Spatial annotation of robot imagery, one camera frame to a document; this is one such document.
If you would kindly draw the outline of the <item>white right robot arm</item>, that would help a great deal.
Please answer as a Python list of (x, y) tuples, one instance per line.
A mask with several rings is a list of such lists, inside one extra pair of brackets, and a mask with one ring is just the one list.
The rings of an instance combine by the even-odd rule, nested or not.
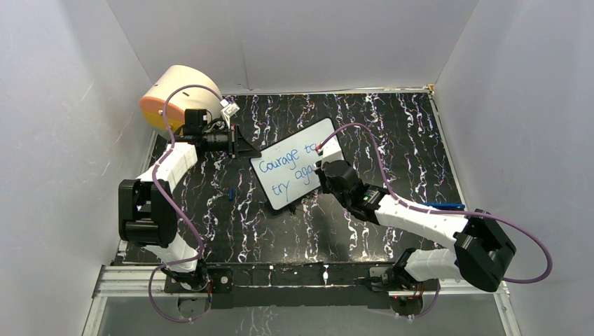
[(315, 165), (324, 193), (332, 194), (355, 218), (398, 228), (440, 245), (423, 251), (409, 248), (388, 272), (404, 290), (432, 279), (465, 280), (495, 292), (516, 254), (516, 247), (497, 221), (486, 213), (440, 211), (413, 203), (404, 205), (385, 188), (364, 183), (344, 160)]

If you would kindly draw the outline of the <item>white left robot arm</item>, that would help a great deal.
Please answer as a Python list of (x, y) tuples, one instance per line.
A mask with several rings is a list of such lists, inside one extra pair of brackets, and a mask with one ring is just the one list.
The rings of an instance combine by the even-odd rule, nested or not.
[(136, 179), (118, 187), (120, 238), (155, 254), (164, 274), (190, 291), (209, 283), (202, 257), (204, 246), (192, 248), (178, 232), (178, 220), (191, 221), (176, 205), (174, 189), (198, 162), (200, 153), (221, 152), (232, 158), (260, 158), (237, 125), (214, 118), (206, 109), (187, 109), (183, 125), (174, 131), (174, 143)]

